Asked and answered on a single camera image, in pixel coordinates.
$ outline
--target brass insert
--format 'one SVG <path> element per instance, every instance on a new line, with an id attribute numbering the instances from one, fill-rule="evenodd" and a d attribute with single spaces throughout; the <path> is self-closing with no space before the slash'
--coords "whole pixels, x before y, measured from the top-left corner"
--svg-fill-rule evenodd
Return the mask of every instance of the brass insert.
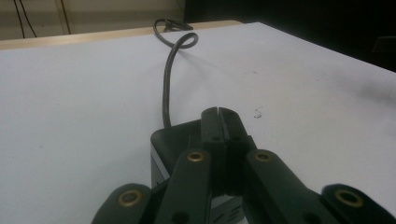
<path id="1" fill-rule="evenodd" d="M 338 189 L 335 192 L 335 198 L 338 199 L 341 203 L 349 205 L 351 207 L 362 207 L 363 199 L 358 194 L 346 190 L 346 189 Z"/>
<path id="2" fill-rule="evenodd" d="M 124 207 L 134 206 L 137 203 L 140 203 L 142 200 L 143 194 L 135 189 L 130 189 L 123 192 L 119 197 L 119 204 Z"/>
<path id="3" fill-rule="evenodd" d="M 203 161 L 205 158 L 204 153 L 202 152 L 192 152 L 187 156 L 189 161 Z"/>
<path id="4" fill-rule="evenodd" d="M 266 153 L 264 153 L 264 152 L 256 153 L 254 158 L 256 158 L 257 161 L 269 161 L 269 160 L 271 160 L 271 157 L 269 155 L 267 155 Z"/>

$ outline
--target wire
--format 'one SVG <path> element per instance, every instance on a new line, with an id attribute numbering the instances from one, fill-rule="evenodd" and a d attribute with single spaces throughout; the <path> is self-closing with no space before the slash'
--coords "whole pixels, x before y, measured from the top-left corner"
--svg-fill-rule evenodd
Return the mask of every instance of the wire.
<path id="1" fill-rule="evenodd" d="M 181 30 L 182 31 L 189 31 L 189 30 L 193 29 L 192 26 L 190 26 L 190 25 L 188 25 L 186 23 L 183 23 L 183 22 L 172 21 L 172 20 L 168 20 L 168 19 L 156 20 L 154 22 L 153 27 L 152 27 L 153 30 L 154 30 L 154 33 L 157 36 L 157 38 L 161 40 L 161 42 L 163 42 L 165 45 L 167 45 L 170 48 L 172 48 L 175 44 L 172 43 L 172 42 L 169 42 L 168 40 L 163 38 L 163 36 L 160 34 L 160 32 L 158 32 L 157 24 L 159 22 L 165 22 L 165 31 L 181 31 Z M 189 49 L 189 48 L 191 48 L 192 46 L 194 46 L 196 44 L 196 42 L 198 42 L 198 38 L 196 38 L 195 42 L 194 41 L 191 42 L 190 44 L 182 45 L 180 48 L 181 49 Z"/>
<path id="2" fill-rule="evenodd" d="M 32 24 L 30 24 L 30 22 L 29 22 L 29 18 L 27 18 L 26 10 L 24 9 L 22 0 L 20 0 L 20 3 L 21 3 L 21 6 L 22 6 L 22 9 L 23 9 L 23 14 L 25 15 L 25 18 L 26 18 L 26 20 L 27 20 L 27 23 L 29 24 L 29 27 L 30 27 L 30 29 L 32 30 L 33 35 L 34 35 L 35 37 L 37 37 L 37 35 L 35 34 L 35 30 L 34 30 L 33 27 L 32 27 Z"/>
<path id="3" fill-rule="evenodd" d="M 170 98 L 170 84 L 171 84 L 171 71 L 172 71 L 172 65 L 174 62 L 174 59 L 177 55 L 177 51 L 179 49 L 188 49 L 193 47 L 197 42 L 198 42 L 198 35 L 196 33 L 188 33 L 186 35 L 183 35 L 175 44 L 172 42 L 169 42 L 165 38 L 163 38 L 162 35 L 157 30 L 157 24 L 160 21 L 164 21 L 166 25 L 168 26 L 168 30 L 174 30 L 175 28 L 179 30 L 183 29 L 188 29 L 192 30 L 192 27 L 190 27 L 188 24 L 185 23 L 180 23 L 176 21 L 170 21 L 170 20 L 165 20 L 165 19 L 160 19 L 156 20 L 154 22 L 154 32 L 155 35 L 167 46 L 169 46 L 171 51 L 169 52 L 168 59 L 166 60 L 165 64 L 165 69 L 163 73 L 163 127 L 164 128 L 170 128 L 172 127 L 171 125 L 171 120 L 169 116 L 169 98 Z M 184 45 L 188 40 L 193 39 L 190 44 Z"/>
<path id="4" fill-rule="evenodd" d="M 18 13 L 18 20 L 20 20 L 20 26 L 21 26 L 21 30 L 22 30 L 22 36 L 23 36 L 23 39 L 25 38 L 25 36 L 24 36 L 24 30 L 23 30 L 23 25 L 22 25 L 22 20 L 21 20 L 21 15 L 20 15 L 20 10 L 18 9 L 18 6 L 17 6 L 17 1 L 16 0 L 14 0 L 14 5 L 15 5 L 15 9 L 17 9 L 17 13 Z"/>

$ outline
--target dark background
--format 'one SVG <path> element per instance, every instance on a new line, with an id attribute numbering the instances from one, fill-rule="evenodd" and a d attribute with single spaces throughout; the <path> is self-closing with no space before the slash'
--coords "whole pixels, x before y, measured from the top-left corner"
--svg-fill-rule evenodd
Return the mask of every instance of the dark background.
<path id="1" fill-rule="evenodd" d="M 396 72 L 396 50 L 373 52 L 396 36 L 396 0 L 186 0 L 185 22 L 221 20 L 259 21 Z"/>

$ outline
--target screw hole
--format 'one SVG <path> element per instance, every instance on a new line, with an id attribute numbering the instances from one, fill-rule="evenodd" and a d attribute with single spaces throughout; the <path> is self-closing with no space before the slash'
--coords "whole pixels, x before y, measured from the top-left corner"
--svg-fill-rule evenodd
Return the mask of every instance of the screw hole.
<path id="1" fill-rule="evenodd" d="M 189 161 L 203 161 L 204 154 L 202 152 L 192 152 L 187 156 Z"/>
<path id="2" fill-rule="evenodd" d="M 321 219 L 317 215 L 313 213 L 305 213 L 303 214 L 303 219 L 308 224 L 320 224 Z"/>
<path id="3" fill-rule="evenodd" d="M 172 215 L 172 222 L 175 224 L 186 224 L 189 222 L 189 214 L 185 212 L 177 212 Z"/>
<path id="4" fill-rule="evenodd" d="M 351 207 L 361 207 L 363 205 L 363 199 L 358 194 L 346 189 L 337 190 L 335 192 L 335 198 Z"/>
<path id="5" fill-rule="evenodd" d="M 124 207 L 133 206 L 140 202 L 142 199 L 142 193 L 138 190 L 127 190 L 123 192 L 119 197 L 119 204 Z"/>
<path id="6" fill-rule="evenodd" d="M 268 156 L 267 154 L 265 154 L 263 152 L 257 153 L 255 158 L 258 161 L 269 161 L 270 160 L 270 156 Z"/>

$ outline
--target table surface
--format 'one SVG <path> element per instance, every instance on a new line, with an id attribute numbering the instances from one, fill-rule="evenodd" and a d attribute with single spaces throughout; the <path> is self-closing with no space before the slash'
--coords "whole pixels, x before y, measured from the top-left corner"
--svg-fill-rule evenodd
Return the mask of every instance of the table surface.
<path id="1" fill-rule="evenodd" d="M 260 23 L 195 32 L 173 66 L 173 124 L 230 108 L 308 188 L 344 183 L 396 215 L 395 73 Z M 0 50 L 0 222 L 89 223 L 113 189 L 150 183 L 169 48 L 31 47 Z"/>

